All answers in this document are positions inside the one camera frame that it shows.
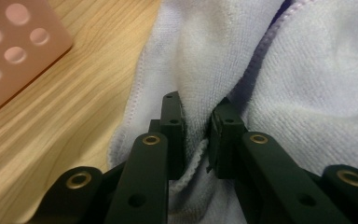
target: brass ring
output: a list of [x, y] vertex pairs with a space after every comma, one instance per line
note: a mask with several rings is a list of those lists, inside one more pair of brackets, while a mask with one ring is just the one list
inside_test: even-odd
[[145, 145], [149, 145], [149, 146], [153, 146], [155, 144], [159, 143], [159, 137], [155, 136], [155, 135], [149, 135], [144, 137], [144, 139], [142, 140], [142, 142]]
[[349, 170], [339, 170], [337, 171], [337, 176], [345, 183], [358, 187], [358, 174], [355, 172]]
[[252, 135], [251, 140], [252, 142], [257, 144], [266, 144], [269, 141], [266, 136], [263, 136], [261, 134]]
[[[75, 178], [77, 177], [83, 177], [84, 180], [77, 182], [75, 181]], [[91, 181], [91, 174], [87, 171], [82, 171], [69, 177], [69, 179], [66, 181], [66, 187], [68, 189], [80, 189], [88, 185], [90, 181]]]

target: wood grain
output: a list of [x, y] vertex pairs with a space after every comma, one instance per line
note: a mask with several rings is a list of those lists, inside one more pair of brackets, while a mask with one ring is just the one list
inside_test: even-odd
[[106, 171], [159, 0], [49, 0], [72, 49], [0, 109], [0, 223], [32, 216], [66, 170]]

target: screw hole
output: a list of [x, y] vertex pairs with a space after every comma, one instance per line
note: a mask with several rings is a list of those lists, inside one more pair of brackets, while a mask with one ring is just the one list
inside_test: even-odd
[[299, 193], [297, 195], [297, 199], [301, 204], [309, 206], [309, 207], [313, 207], [316, 205], [315, 200], [312, 197], [310, 197], [308, 194], [305, 194], [305, 193]]
[[129, 198], [129, 205], [132, 207], [140, 207], [146, 202], [146, 197], [143, 194], [132, 194]]
[[358, 174], [349, 170], [340, 170], [337, 172], [339, 179], [345, 183], [358, 188]]
[[269, 140], [267, 139], [267, 137], [261, 135], [261, 134], [254, 134], [251, 136], [251, 140], [254, 143], [257, 144], [266, 144]]
[[142, 142], [144, 142], [145, 145], [153, 146], [159, 143], [159, 137], [154, 135], [147, 136], [142, 140]]
[[68, 189], [81, 189], [88, 185], [90, 181], [91, 174], [87, 171], [82, 171], [69, 177], [66, 181], [66, 187]]

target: white towel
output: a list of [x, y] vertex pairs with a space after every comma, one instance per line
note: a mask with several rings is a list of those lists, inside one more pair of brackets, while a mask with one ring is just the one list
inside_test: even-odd
[[[297, 1], [255, 58], [264, 54], [242, 116], [247, 126], [272, 135], [318, 175], [331, 164], [358, 168], [358, 0]], [[259, 65], [251, 62], [234, 91], [237, 105], [248, 100], [241, 90], [250, 89]]]
[[[170, 184], [170, 223], [244, 223], [232, 183], [206, 174], [202, 139], [281, 3], [162, 2], [109, 162], [127, 159], [135, 137], [159, 118], [162, 96], [179, 91], [189, 165]], [[270, 27], [230, 97], [251, 130], [275, 137], [300, 166], [317, 174], [332, 163], [358, 167], [358, 0], [296, 1]]]
[[213, 108], [243, 75], [281, 3], [161, 3], [138, 62], [122, 125], [112, 140], [109, 162], [115, 166], [126, 160], [135, 137], [147, 132], [151, 119], [159, 118], [162, 96], [179, 91], [186, 112], [186, 158], [190, 163], [184, 176], [170, 184], [170, 223], [244, 222], [231, 183], [206, 174], [206, 142], [202, 139]]

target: pink board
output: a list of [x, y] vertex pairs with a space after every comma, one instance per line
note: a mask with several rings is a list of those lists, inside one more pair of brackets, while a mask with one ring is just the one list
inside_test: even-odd
[[0, 0], [0, 106], [71, 45], [45, 0]]

